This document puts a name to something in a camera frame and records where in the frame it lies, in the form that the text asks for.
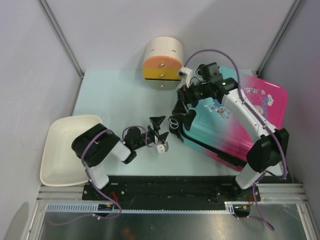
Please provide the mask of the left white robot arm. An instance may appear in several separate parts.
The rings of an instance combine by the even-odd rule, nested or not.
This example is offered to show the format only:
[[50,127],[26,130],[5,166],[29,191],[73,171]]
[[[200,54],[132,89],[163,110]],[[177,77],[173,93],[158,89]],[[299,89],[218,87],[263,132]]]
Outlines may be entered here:
[[94,186],[93,194],[100,200],[110,196],[110,179],[105,166],[108,158],[129,164],[137,156],[137,150],[143,147],[156,148],[159,153],[169,149],[166,141],[169,133],[160,134],[161,124],[165,116],[150,117],[151,125],[129,126],[119,137],[112,130],[98,123],[76,137],[71,149],[81,160],[89,181]]

